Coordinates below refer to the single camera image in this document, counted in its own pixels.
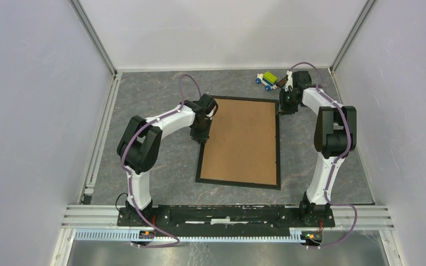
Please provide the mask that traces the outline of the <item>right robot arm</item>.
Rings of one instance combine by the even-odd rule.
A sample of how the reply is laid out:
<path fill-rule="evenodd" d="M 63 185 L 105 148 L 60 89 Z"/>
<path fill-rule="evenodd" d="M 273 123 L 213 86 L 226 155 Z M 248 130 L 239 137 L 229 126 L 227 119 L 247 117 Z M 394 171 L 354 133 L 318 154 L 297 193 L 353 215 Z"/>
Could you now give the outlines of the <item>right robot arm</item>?
<path fill-rule="evenodd" d="M 308 107 L 317 116 L 313 139 L 317 163 L 298 208 L 299 221 L 312 226 L 331 217 L 331 190 L 338 169 L 356 146 L 357 111 L 333 100 L 313 84 L 307 71 L 288 70 L 278 85 L 280 114 L 291 115 L 300 107 Z"/>

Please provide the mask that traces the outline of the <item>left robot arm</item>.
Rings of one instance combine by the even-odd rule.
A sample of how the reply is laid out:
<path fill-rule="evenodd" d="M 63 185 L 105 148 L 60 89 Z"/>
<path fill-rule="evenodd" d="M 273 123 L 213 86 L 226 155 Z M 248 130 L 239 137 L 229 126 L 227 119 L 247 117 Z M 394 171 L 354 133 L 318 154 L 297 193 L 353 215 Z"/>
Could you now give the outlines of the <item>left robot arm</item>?
<path fill-rule="evenodd" d="M 160 115 L 130 119 L 116 152 L 127 175 L 128 205 L 133 208 L 130 217 L 137 225 L 145 226 L 152 219 L 149 177 L 163 138 L 188 127 L 192 140 L 200 145 L 206 144 L 212 118 L 218 109 L 216 100 L 203 94 L 197 101 L 184 100 Z"/>

